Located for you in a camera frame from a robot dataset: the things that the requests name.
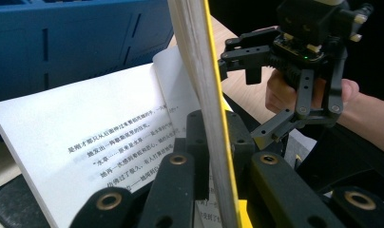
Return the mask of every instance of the human hand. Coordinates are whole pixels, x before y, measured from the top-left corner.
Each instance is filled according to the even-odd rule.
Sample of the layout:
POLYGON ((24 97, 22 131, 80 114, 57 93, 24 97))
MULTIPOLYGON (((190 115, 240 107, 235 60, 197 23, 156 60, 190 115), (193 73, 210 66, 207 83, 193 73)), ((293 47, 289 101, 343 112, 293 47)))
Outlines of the human hand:
MULTIPOLYGON (((320 108, 326 81, 317 78, 314 82, 312 108, 320 108)), ((342 102, 347 105, 359 93, 358 84, 348 79, 342 79, 342 102)), ((279 113, 286 108, 294 110, 297 100, 296 91, 287 85, 283 75, 278 70, 273 70, 267 82, 265 106, 274 113, 279 113)))

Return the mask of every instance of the round hole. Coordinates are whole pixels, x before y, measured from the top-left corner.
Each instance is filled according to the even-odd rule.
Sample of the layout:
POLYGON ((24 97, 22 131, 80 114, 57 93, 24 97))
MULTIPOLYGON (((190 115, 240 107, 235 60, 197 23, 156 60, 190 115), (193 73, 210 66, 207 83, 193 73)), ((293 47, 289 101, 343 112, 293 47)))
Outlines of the round hole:
POLYGON ((353 206, 363 210, 371 211, 376 208, 375 202, 371 198, 359 192, 345 192, 344 198, 353 206))
POLYGON ((338 112, 338 111, 340 111, 340 107, 338 105, 332 105, 332 110, 334 112, 338 112))
POLYGON ((119 193, 106 193, 100 196, 97 200, 97 208, 102 211, 107 211, 115 208, 122 201, 122 196, 119 193))
POLYGON ((316 227, 316 228, 327 227, 325 220, 318 216, 311 216, 307 219, 307 221, 308 223, 310 223, 312 227, 316 227))
POLYGON ((262 155, 262 156, 260 156, 260 160, 263 163, 267 163, 267 164, 276 164, 276 163, 278 163, 278 158, 276 158, 273 155, 267 155, 267 154, 262 155))
POLYGON ((168 228, 168 227, 171 227, 171 225, 172 225, 172 218, 169 216, 158 218, 156 221, 157 228, 168 228))
POLYGON ((169 160, 173 164, 183 164, 186 162, 187 158, 181 155, 174 155, 169 160))

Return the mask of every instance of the open book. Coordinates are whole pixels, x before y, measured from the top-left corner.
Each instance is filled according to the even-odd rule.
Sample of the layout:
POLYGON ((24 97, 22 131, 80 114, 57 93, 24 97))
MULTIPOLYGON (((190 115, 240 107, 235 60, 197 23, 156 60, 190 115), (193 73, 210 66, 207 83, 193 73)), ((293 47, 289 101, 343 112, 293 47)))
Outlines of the open book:
POLYGON ((96 191, 153 181, 200 109, 177 47, 153 64, 0 103, 0 133, 53 227, 96 191))

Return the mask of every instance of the screw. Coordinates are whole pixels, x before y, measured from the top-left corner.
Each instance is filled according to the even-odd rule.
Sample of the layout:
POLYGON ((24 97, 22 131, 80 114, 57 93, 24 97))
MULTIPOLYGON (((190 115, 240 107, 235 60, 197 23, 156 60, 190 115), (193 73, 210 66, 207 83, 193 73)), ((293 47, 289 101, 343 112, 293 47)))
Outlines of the screw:
POLYGON ((301 108, 299 109, 299 112, 307 112, 307 108, 306 108, 306 107, 301 107, 301 108))
POLYGON ((337 105, 332 105, 332 110, 333 110, 334 112, 338 112, 338 111, 340 111, 340 107, 337 106, 337 105))

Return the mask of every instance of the black plastic part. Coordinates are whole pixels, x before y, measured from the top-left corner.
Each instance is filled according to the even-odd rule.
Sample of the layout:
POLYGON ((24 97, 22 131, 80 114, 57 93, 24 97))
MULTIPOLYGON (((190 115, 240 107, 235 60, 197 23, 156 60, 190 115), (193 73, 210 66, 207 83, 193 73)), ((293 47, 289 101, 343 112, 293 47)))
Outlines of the black plastic part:
POLYGON ((302 70, 298 83, 295 111, 300 120, 305 119, 310 114, 313 87, 314 71, 311 69, 302 70))
POLYGON ((200 110, 191 112, 186 121, 186 152, 195 158, 196 200, 209 199, 209 148, 200 110))
POLYGON ((259 84, 261 68, 267 63, 269 55, 269 46, 264 42, 274 38, 276 34, 278 34, 276 28, 266 28, 226 40, 225 52, 219 61, 221 79, 227 78, 227 71, 245 69, 245 83, 259 84))
POLYGON ((344 227, 279 155, 255 154, 251 179, 247 207, 254 227, 344 227))
POLYGON ((249 165, 251 157, 256 151, 256 146, 238 114, 226 111, 226 117, 233 152, 234 174, 239 199, 242 200, 247 198, 247 185, 251 181, 249 179, 249 165))
POLYGON ((174 152, 163 158, 139 228, 193 227, 194 163, 188 153, 174 152))
MULTIPOLYGON (((260 126, 260 123, 255 120, 254 117, 252 117, 248 112, 246 112, 241 106, 239 106, 236 102, 234 102, 230 97, 228 97, 226 94, 223 94, 223 97, 225 101, 230 105, 231 109, 233 110, 233 113, 236 113, 240 116, 242 123, 244 124, 245 128, 248 130, 248 132, 253 132, 255 129, 257 129, 260 126)), ((280 156, 284 157, 284 154, 286 152, 286 146, 288 142, 288 136, 281 139, 280 142, 272 142, 267 147, 267 151, 272 151, 273 153, 277 153, 280 156)), ((255 151, 260 151, 258 146, 255 144, 255 151)))
POLYGON ((71 228, 132 227, 138 224, 151 184, 131 194, 124 188, 107 187, 93 194, 77 213, 71 228))
POLYGON ((334 189, 330 207, 347 227, 384 227, 384 201, 361 188, 334 189))
POLYGON ((297 172, 320 194, 355 185, 384 200, 384 152, 339 124, 325 129, 297 172))
POLYGON ((290 120, 293 118, 294 112, 285 109, 280 111, 276 116, 267 121, 266 123, 260 125, 257 129, 255 129, 251 136, 254 138, 255 143, 259 147, 259 149, 264 149, 268 145, 270 145, 273 141, 279 142, 284 136, 285 133, 290 132, 296 126, 294 123, 291 123, 290 120), (281 130, 281 135, 276 135, 276 133, 281 130))
POLYGON ((0 187, 0 223, 6 228, 48 227, 23 175, 0 187))

